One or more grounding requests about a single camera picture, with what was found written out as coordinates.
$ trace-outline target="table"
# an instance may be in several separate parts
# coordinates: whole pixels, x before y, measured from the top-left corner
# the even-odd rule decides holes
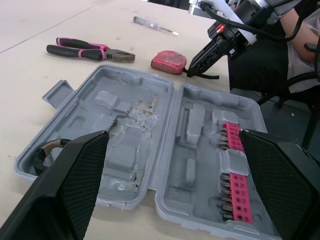
[[[192,83],[229,91],[227,58],[223,57],[208,75],[220,75],[219,80],[199,77],[187,78],[171,75],[150,68],[151,59],[160,51],[173,50],[186,55],[189,66],[192,57],[208,42],[207,29],[213,21],[188,15],[181,9],[142,2],[138,0],[78,1],[49,9],[46,1],[30,0],[34,8],[23,12],[22,21],[10,14],[15,8],[9,2],[0,3],[0,225],[7,219],[30,183],[14,173],[15,158],[43,128],[55,110],[42,100],[42,96],[60,79],[66,79],[77,89],[87,76],[100,64],[83,59],[70,59],[46,53],[46,45],[54,44],[57,37],[72,37],[93,43],[109,45],[113,49],[136,54],[134,63],[112,64],[158,74],[172,79],[175,87]],[[132,23],[132,18],[155,21],[180,33],[179,36],[149,29]],[[9,31],[37,20],[22,32]],[[161,219],[155,210],[155,192],[149,190],[141,205],[131,211],[97,206],[93,211],[86,239],[214,239],[209,233],[189,230]]]

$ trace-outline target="tool case compartment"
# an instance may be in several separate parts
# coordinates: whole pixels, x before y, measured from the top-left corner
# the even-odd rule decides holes
[[[156,74],[101,65],[77,89],[59,81],[43,99],[56,114],[15,162],[15,172],[34,181],[32,153],[45,142],[73,140],[108,129],[104,169],[96,203],[130,210],[147,189],[168,221],[234,239],[280,239],[256,189],[243,152],[221,149],[226,121],[267,132],[252,99],[192,84],[174,89]],[[50,165],[59,155],[45,159]],[[247,176],[253,224],[222,219],[222,173]]]

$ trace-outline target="dark clothing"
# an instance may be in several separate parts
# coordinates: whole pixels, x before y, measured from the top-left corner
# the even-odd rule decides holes
[[[280,37],[285,35],[280,22],[263,30]],[[239,57],[229,59],[228,65],[231,88],[270,93],[287,81],[287,43],[260,38]]]

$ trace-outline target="black chair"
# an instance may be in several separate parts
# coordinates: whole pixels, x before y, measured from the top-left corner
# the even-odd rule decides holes
[[[271,98],[278,96],[280,97],[280,100],[278,102],[279,108],[281,108],[283,106],[283,103],[287,100],[293,100],[308,105],[311,111],[311,117],[301,144],[301,146],[304,149],[308,149],[310,141],[317,126],[318,115],[320,114],[320,85],[314,86],[308,90],[297,93],[289,93],[288,87],[292,86],[293,84],[315,78],[317,78],[316,72],[308,72],[295,76],[289,79],[284,85],[279,87],[277,90],[269,94],[266,94],[262,99],[257,101],[257,103],[261,106]]]

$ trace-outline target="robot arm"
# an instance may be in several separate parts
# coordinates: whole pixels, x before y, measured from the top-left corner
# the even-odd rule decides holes
[[[292,0],[283,4],[284,0],[244,0],[233,11],[224,0],[190,0],[189,13],[194,14],[195,9],[204,11],[205,6],[210,6],[222,12],[226,19],[261,29],[265,24],[275,24],[300,1]],[[257,40],[251,32],[218,21],[208,29],[208,35],[211,42],[192,59],[187,71],[188,77],[204,73],[223,55],[236,58]]]

